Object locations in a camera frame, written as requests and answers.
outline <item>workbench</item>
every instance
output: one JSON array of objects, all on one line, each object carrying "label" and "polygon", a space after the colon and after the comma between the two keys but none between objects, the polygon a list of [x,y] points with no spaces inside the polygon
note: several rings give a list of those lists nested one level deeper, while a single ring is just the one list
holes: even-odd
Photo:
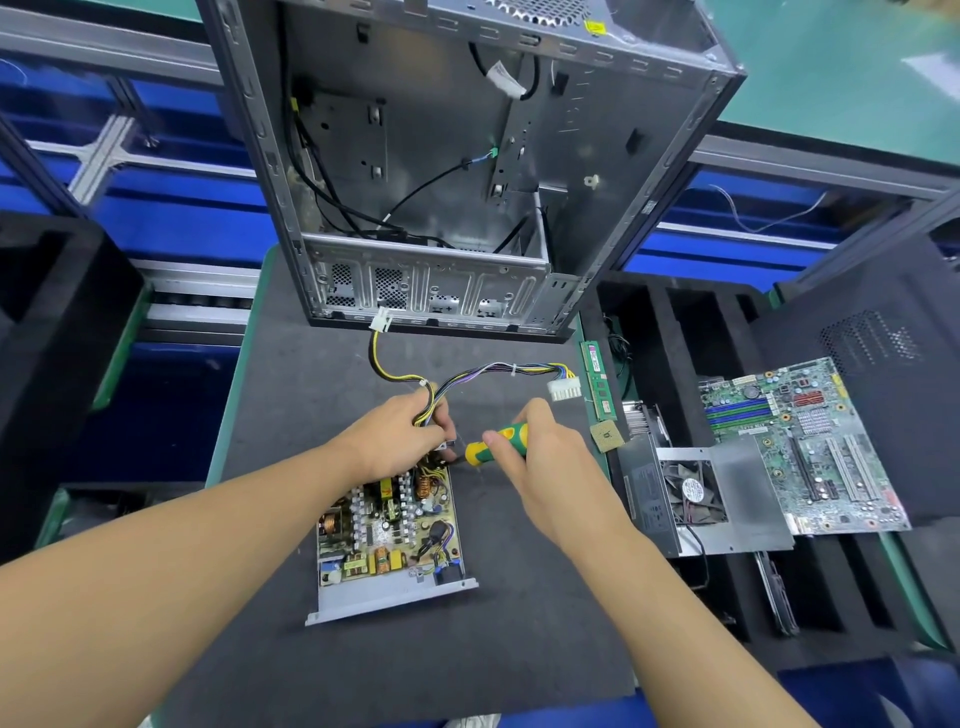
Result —
[{"label": "workbench", "polygon": [[[409,391],[374,374],[369,339],[368,329],[310,327],[274,248],[260,277],[208,485],[315,447]],[[583,369],[573,340],[391,332],[379,355],[388,371],[437,380],[495,360],[562,361]],[[546,379],[481,376],[457,389],[450,405],[460,452],[484,429],[510,422],[526,401],[544,396]],[[558,402],[554,414],[588,436],[583,400]],[[465,566],[479,589],[304,627],[317,606],[311,531],[174,688],[156,714],[159,724],[369,726],[633,693],[629,658],[612,624],[572,565],[527,519],[502,472],[461,464],[451,479]]]}]

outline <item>person's left hand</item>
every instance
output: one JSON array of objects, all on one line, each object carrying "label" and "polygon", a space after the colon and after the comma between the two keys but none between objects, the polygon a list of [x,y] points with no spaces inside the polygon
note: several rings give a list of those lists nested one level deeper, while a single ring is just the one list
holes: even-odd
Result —
[{"label": "person's left hand", "polygon": [[[414,427],[413,419],[427,400],[424,387],[409,395],[390,397],[330,441],[330,445],[343,447],[350,457],[357,458],[358,485],[408,471],[440,443],[457,438],[446,399],[440,400],[434,410],[434,424]],[[451,449],[441,450],[439,455],[448,462],[456,459]]]}]

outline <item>copper coil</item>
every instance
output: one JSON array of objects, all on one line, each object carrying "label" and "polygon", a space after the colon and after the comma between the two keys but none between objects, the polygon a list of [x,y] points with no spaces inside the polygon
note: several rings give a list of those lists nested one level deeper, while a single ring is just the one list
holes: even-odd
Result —
[{"label": "copper coil", "polygon": [[423,473],[418,475],[416,492],[419,500],[430,497],[430,494],[433,492],[433,478]]}]

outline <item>metal cover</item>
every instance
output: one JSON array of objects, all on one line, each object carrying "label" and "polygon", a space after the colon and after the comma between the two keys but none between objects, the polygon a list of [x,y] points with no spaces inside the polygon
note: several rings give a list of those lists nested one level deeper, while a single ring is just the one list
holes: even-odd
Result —
[{"label": "metal cover", "polygon": [[[407,323],[473,328],[482,314],[490,330],[566,329],[635,218],[650,209],[657,186],[682,166],[705,120],[742,78],[696,4],[651,0],[639,9],[616,6],[613,14],[610,2],[512,0],[501,8],[460,0],[201,0],[308,318],[345,313],[368,321],[375,312],[368,304],[381,301],[417,314]],[[495,160],[444,177],[391,218],[459,249],[405,246],[411,262],[429,258],[434,270],[455,269],[458,281],[444,277],[421,291],[423,275],[411,278],[417,266],[396,264],[391,246],[402,244],[354,240],[364,244],[351,257],[346,238],[318,231],[315,198],[302,192],[282,129],[278,7],[291,72],[312,89],[301,119],[346,205],[380,220],[423,182],[496,147]],[[533,96],[514,101],[481,75],[470,42],[484,66],[502,62],[527,88],[539,68]],[[289,135],[296,146],[297,135]],[[314,174],[309,161],[304,166]],[[332,207],[325,212],[342,225]],[[517,241],[495,254],[524,218]],[[464,258],[461,251],[480,253]],[[510,288],[517,264],[504,258],[509,252],[537,261],[528,266],[536,269],[534,290]],[[333,271],[315,265],[320,255],[324,264],[347,265],[350,282],[331,283]],[[393,271],[381,274],[376,300],[366,284],[357,285],[368,269],[370,285],[376,269]],[[555,283],[566,287],[558,291]],[[431,292],[433,285],[439,290]],[[514,294],[509,305],[506,293]]]}]

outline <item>green ram module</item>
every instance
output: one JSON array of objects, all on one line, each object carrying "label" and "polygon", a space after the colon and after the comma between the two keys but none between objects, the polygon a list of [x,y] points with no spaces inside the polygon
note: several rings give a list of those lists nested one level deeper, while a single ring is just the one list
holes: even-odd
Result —
[{"label": "green ram module", "polygon": [[597,420],[615,420],[616,409],[613,407],[613,397],[610,394],[610,381],[607,379],[607,370],[603,366],[603,355],[600,345],[595,341],[585,341],[580,345],[580,354],[584,358],[584,369],[587,372],[587,384],[593,395],[593,409],[596,410]]}]

